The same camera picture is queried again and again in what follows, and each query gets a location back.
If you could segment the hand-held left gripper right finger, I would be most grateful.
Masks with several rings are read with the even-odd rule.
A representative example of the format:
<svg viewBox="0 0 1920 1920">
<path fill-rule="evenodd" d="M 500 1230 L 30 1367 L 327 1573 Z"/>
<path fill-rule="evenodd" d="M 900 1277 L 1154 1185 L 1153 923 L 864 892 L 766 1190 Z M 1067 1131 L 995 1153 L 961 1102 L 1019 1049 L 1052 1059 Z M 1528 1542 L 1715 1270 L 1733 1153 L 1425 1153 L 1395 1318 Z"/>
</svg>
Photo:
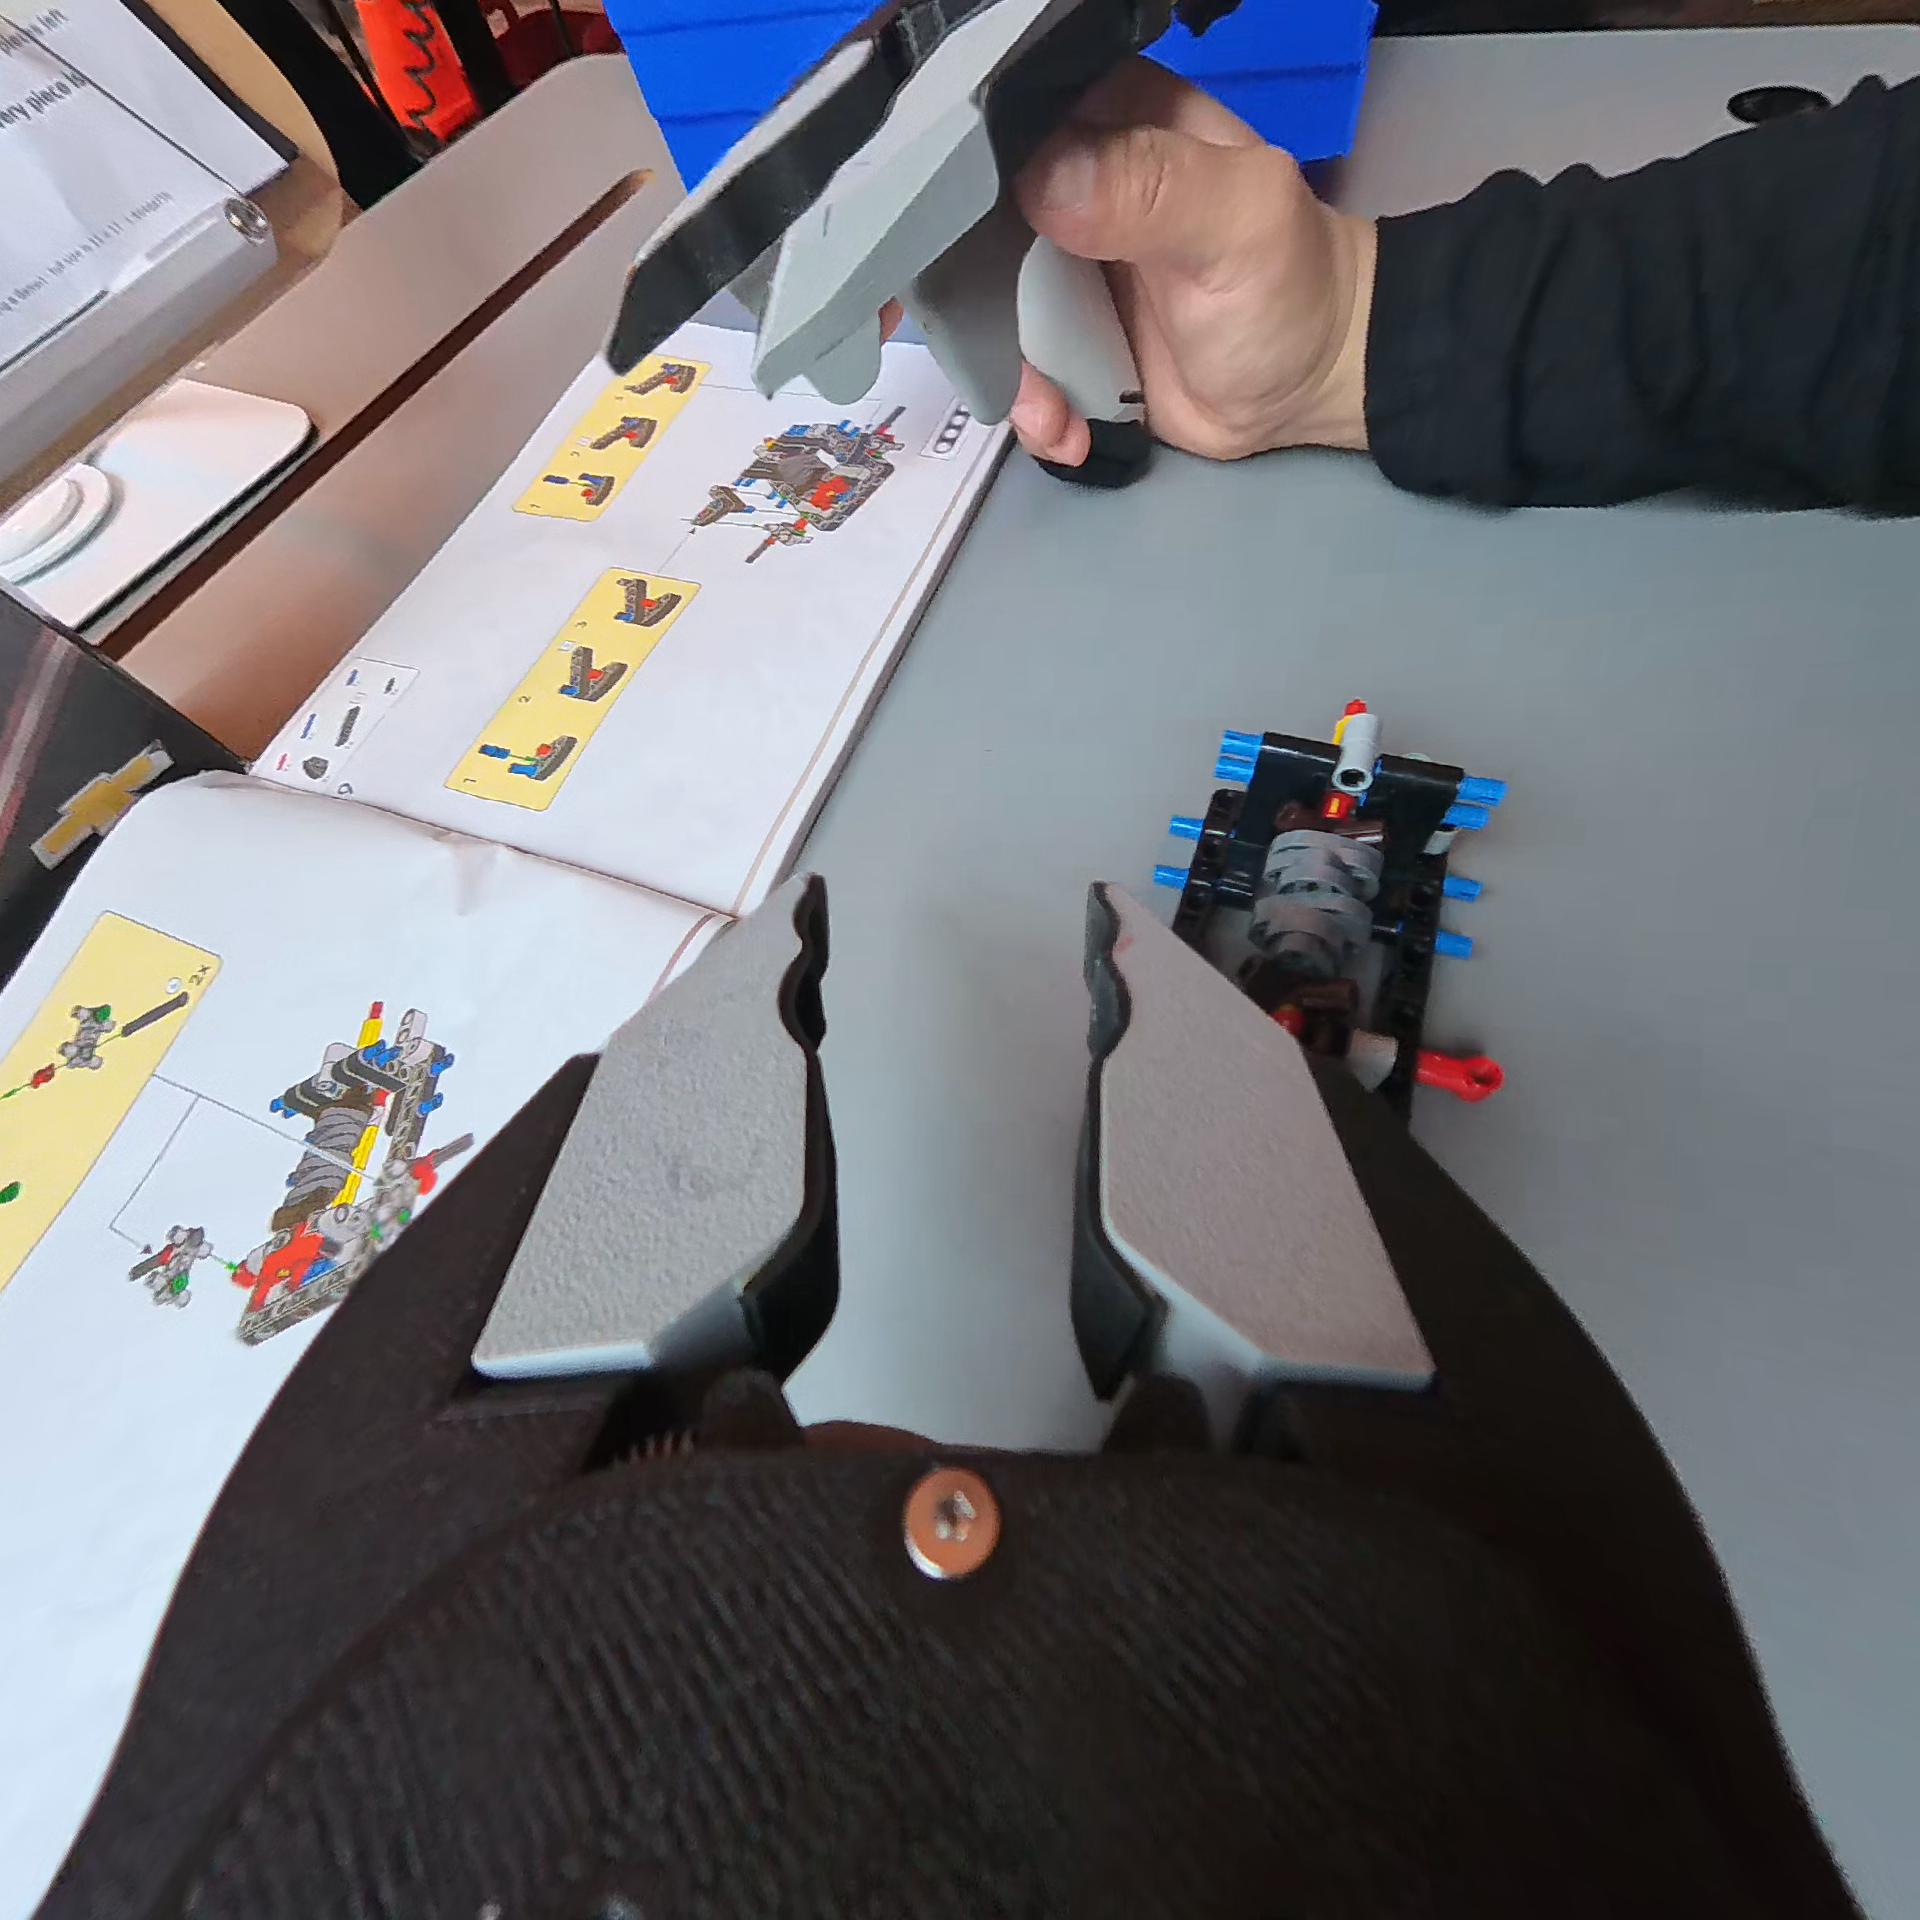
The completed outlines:
<svg viewBox="0 0 1920 1920">
<path fill-rule="evenodd" d="M 1299 1045 L 1094 882 L 1070 1325 L 1094 1399 L 1425 1393 L 1435 1355 Z"/>
</svg>

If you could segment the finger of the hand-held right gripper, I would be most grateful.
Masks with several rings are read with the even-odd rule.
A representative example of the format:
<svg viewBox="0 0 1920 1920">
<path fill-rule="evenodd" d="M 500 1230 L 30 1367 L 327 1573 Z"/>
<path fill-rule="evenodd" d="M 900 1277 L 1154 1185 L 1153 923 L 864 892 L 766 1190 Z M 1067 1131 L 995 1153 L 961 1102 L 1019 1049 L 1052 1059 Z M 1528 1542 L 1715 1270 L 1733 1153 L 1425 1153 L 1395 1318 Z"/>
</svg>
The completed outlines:
<svg viewBox="0 0 1920 1920">
<path fill-rule="evenodd" d="M 881 132 L 896 92 L 900 38 L 842 38 L 813 65 L 636 252 L 604 343 L 608 373 L 633 373 L 771 248 Z"/>
<path fill-rule="evenodd" d="M 1045 15 L 1049 5 L 992 5 L 959 25 L 795 221 L 756 315 L 756 393 L 806 378 L 837 405 L 864 398 L 881 374 L 876 312 L 900 299 L 964 405 L 1013 405 L 1035 236 L 998 177 L 987 86 Z"/>
</svg>

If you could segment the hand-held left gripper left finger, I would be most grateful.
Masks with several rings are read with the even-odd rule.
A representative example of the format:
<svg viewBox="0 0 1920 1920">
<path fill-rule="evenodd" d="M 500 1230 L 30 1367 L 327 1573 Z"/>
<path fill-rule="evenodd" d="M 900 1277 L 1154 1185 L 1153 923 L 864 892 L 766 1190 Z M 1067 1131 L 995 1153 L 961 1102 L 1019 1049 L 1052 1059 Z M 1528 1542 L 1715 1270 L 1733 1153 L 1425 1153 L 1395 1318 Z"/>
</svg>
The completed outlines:
<svg viewBox="0 0 1920 1920">
<path fill-rule="evenodd" d="M 484 1379 L 791 1379 L 837 1292 L 828 897 L 791 877 L 624 1020 L 473 1347 Z"/>
</svg>

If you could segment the black lego frame assembly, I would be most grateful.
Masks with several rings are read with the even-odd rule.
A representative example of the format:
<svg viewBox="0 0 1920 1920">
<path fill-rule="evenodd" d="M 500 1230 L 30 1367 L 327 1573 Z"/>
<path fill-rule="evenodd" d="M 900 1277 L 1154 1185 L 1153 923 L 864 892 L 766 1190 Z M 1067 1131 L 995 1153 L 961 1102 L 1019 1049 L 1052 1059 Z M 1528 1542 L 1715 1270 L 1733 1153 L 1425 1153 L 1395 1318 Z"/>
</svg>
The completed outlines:
<svg viewBox="0 0 1920 1920">
<path fill-rule="evenodd" d="M 1460 1102 L 1503 1087 L 1502 1064 L 1425 1045 L 1440 962 L 1474 942 L 1445 925 L 1482 897 L 1451 848 L 1482 831 L 1507 785 L 1425 756 L 1390 756 L 1380 715 L 1332 721 L 1328 738 L 1222 732 L 1202 815 L 1171 816 L 1186 863 L 1174 936 L 1198 951 L 1309 1056 L 1349 1069 L 1410 1117 L 1415 1087 Z"/>
</svg>

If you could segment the lego instruction booklet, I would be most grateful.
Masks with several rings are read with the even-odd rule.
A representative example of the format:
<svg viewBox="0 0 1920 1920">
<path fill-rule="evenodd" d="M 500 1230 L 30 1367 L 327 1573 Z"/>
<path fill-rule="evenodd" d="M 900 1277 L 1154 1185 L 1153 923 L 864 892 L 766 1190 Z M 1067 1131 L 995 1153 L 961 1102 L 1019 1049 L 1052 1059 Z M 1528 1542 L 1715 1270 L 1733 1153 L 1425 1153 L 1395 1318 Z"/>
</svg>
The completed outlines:
<svg viewBox="0 0 1920 1920">
<path fill-rule="evenodd" d="M 587 373 L 240 777 L 3 989 L 3 1878 L 81 1823 L 254 1425 L 573 1056 L 756 908 L 1002 453 L 924 347 Z"/>
</svg>

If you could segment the person's right forearm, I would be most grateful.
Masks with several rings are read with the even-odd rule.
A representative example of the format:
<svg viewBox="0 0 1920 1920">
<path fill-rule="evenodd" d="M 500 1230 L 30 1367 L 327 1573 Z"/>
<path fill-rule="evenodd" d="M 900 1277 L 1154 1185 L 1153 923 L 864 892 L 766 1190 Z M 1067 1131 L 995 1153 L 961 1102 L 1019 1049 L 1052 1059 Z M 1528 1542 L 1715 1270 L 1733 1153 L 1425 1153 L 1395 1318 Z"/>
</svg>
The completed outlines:
<svg viewBox="0 0 1920 1920">
<path fill-rule="evenodd" d="M 1918 518 L 1918 81 L 1380 221 L 1365 441 L 1490 508 Z"/>
</svg>

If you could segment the black lego box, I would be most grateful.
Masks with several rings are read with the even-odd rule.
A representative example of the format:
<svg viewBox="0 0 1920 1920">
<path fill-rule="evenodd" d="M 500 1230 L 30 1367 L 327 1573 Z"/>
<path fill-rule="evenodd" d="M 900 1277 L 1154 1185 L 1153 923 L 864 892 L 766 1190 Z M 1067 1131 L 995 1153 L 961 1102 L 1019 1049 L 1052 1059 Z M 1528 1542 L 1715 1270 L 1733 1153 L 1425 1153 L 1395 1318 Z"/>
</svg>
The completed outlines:
<svg viewBox="0 0 1920 1920">
<path fill-rule="evenodd" d="M 199 725 L 3 590 L 3 981 L 140 794 L 240 769 Z"/>
</svg>

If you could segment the person's right hand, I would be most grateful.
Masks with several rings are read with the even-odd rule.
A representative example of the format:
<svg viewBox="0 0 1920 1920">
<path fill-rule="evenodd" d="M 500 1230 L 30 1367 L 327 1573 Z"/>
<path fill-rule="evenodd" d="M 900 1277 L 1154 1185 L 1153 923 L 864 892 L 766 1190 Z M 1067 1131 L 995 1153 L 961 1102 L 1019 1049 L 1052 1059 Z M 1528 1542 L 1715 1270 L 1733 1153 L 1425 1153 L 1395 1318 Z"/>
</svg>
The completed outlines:
<svg viewBox="0 0 1920 1920">
<path fill-rule="evenodd" d="M 1370 446 L 1378 226 L 1216 96 L 1128 59 L 1035 149 L 1019 205 L 1101 265 L 1164 446 L 1218 465 Z"/>
</svg>

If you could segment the grey table with brown edge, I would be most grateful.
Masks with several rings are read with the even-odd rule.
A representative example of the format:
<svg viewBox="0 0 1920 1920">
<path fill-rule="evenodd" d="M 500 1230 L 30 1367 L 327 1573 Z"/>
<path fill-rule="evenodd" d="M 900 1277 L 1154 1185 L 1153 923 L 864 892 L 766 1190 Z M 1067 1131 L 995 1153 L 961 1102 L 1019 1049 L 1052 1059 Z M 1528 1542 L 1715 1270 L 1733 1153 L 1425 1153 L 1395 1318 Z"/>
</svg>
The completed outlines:
<svg viewBox="0 0 1920 1920">
<path fill-rule="evenodd" d="M 683 177 L 628 56 L 581 56 L 359 212 L 189 363 L 297 405 L 317 446 L 107 633 L 254 763 L 396 603 L 604 347 Z"/>
</svg>

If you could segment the blue plastic bin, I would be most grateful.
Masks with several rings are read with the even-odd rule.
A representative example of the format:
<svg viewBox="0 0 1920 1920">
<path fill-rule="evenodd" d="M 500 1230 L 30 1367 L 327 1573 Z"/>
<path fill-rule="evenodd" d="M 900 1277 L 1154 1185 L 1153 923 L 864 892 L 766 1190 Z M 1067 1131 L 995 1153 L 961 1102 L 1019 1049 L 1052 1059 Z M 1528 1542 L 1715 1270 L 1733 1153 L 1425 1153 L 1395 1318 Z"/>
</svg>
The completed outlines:
<svg viewBox="0 0 1920 1920">
<path fill-rule="evenodd" d="M 869 12 L 873 5 L 604 5 L 686 191 Z M 1171 25 L 1148 56 L 1290 158 L 1338 159 L 1354 139 L 1374 18 L 1374 5 L 1239 5 L 1198 38 Z"/>
</svg>

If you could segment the clear acrylic sign holder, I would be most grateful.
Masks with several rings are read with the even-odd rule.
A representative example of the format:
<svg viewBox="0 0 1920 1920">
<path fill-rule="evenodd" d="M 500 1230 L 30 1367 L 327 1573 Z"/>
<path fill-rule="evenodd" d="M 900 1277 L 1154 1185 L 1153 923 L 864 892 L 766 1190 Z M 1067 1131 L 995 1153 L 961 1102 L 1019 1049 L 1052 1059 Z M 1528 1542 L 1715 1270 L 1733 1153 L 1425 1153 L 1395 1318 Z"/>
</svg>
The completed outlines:
<svg viewBox="0 0 1920 1920">
<path fill-rule="evenodd" d="M 3 484 L 50 457 L 98 405 L 178 349 L 274 268 L 256 207 L 297 149 L 146 5 L 3 5 L 111 99 L 228 184 L 228 205 L 159 252 L 146 275 L 19 361 L 3 361 Z"/>
</svg>

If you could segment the white tray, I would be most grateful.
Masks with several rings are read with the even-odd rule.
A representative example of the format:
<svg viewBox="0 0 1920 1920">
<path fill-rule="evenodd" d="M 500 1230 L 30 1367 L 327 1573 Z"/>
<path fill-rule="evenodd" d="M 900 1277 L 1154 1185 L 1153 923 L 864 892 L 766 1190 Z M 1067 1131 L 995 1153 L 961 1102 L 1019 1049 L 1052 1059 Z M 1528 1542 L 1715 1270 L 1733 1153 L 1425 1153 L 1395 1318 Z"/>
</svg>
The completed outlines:
<svg viewBox="0 0 1920 1920">
<path fill-rule="evenodd" d="M 81 633 L 312 441 L 300 405 L 176 378 L 3 518 L 3 588 Z"/>
</svg>

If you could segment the printed instruction sheet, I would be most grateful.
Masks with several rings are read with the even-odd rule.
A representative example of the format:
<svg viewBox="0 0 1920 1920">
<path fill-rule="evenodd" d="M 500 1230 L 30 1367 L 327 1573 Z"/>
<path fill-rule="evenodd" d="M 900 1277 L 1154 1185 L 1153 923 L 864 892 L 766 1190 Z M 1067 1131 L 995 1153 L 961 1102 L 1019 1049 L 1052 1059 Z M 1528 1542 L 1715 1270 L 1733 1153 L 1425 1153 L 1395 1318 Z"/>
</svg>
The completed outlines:
<svg viewBox="0 0 1920 1920">
<path fill-rule="evenodd" d="M 3 15 L 3 361 L 131 288 L 228 184 Z"/>
</svg>

